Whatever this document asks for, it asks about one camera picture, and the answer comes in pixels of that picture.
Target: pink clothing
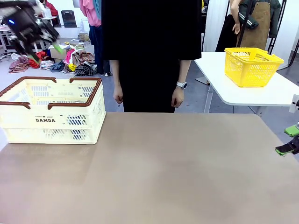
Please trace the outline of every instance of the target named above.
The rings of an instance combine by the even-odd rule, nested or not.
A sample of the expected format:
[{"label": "pink clothing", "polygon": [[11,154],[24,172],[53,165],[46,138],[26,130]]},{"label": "pink clothing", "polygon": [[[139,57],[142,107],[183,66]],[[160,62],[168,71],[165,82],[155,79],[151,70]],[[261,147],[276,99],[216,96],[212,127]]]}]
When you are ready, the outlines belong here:
[{"label": "pink clothing", "polygon": [[93,6],[93,0],[79,0],[79,2],[80,9],[87,17],[89,25],[99,27],[102,24],[102,21],[98,19],[97,13]]},{"label": "pink clothing", "polygon": [[70,64],[71,55],[74,51],[75,51],[75,49],[72,49],[67,52],[67,55],[66,55],[66,58],[64,61],[65,64]]}]

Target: white table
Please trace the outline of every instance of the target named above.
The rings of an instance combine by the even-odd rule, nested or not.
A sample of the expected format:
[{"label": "white table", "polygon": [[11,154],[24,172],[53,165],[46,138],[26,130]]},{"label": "white table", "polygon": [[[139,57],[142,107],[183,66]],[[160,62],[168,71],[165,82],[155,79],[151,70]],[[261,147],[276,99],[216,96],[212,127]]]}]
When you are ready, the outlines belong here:
[{"label": "white table", "polygon": [[238,87],[225,75],[225,52],[202,52],[202,58],[195,62],[211,84],[204,113],[210,111],[214,90],[225,104],[250,108],[258,106],[258,110],[254,112],[259,116],[268,106],[290,106],[293,95],[299,94],[299,86],[278,73],[274,74],[265,87]]},{"label": "white table", "polygon": [[53,26],[53,23],[52,23],[52,20],[57,18],[57,16],[52,16],[52,17],[49,17],[49,18],[42,18],[42,20],[48,20],[50,21],[51,25]]},{"label": "white table", "polygon": [[[12,30],[9,27],[1,27],[0,28],[0,40],[2,42],[2,46],[3,46],[4,50],[9,53],[15,53],[16,51],[7,49],[3,36],[6,36],[6,38],[9,39],[9,37],[12,35],[14,35],[14,33],[12,32]],[[43,41],[39,41],[39,42],[40,42],[42,50],[45,50],[47,48],[47,46],[43,43]],[[39,52],[39,49],[35,42],[33,43],[33,46],[34,46],[35,52]]]}]

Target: black t-shirt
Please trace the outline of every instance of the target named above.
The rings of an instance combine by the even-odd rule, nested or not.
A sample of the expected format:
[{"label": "black t-shirt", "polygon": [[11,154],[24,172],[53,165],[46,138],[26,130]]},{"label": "black t-shirt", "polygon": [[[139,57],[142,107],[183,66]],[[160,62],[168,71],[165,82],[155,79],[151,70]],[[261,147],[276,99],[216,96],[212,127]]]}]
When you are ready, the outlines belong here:
[{"label": "black t-shirt", "polygon": [[102,0],[103,56],[201,57],[201,0]]}]

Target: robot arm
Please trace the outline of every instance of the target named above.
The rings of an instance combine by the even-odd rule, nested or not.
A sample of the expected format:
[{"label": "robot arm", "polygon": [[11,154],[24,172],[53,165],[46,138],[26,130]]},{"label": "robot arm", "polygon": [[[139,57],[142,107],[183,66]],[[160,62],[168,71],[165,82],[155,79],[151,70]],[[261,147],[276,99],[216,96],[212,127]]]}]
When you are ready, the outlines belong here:
[{"label": "robot arm", "polygon": [[3,15],[3,21],[15,34],[11,36],[10,42],[19,54],[28,55],[37,62],[39,58],[32,51],[34,42],[46,41],[53,44],[58,51],[61,50],[56,44],[59,33],[49,22],[36,16],[42,12],[39,4],[39,0],[0,0],[0,14]]},{"label": "robot arm", "polygon": [[[295,113],[297,110],[299,110],[299,95],[294,95],[290,112]],[[293,139],[283,146],[276,147],[275,151],[282,156],[288,153],[299,154],[299,122],[296,125],[286,128],[285,133]]]}]

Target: hand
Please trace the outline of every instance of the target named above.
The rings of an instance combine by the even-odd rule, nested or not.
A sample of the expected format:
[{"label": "hand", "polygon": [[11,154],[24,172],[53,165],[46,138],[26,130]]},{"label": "hand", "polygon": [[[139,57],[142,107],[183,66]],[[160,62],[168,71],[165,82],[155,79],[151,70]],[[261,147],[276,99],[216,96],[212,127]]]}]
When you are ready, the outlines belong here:
[{"label": "hand", "polygon": [[184,101],[184,90],[181,87],[176,87],[172,95],[171,106],[179,108]]},{"label": "hand", "polygon": [[120,85],[114,87],[114,94],[113,98],[118,104],[122,103],[123,94],[122,94],[122,88]]},{"label": "hand", "polygon": [[241,29],[241,25],[240,25],[240,23],[238,23],[238,24],[236,23],[236,24],[234,25],[233,31],[235,31],[235,34],[238,35],[239,32],[240,32],[240,29]]}]

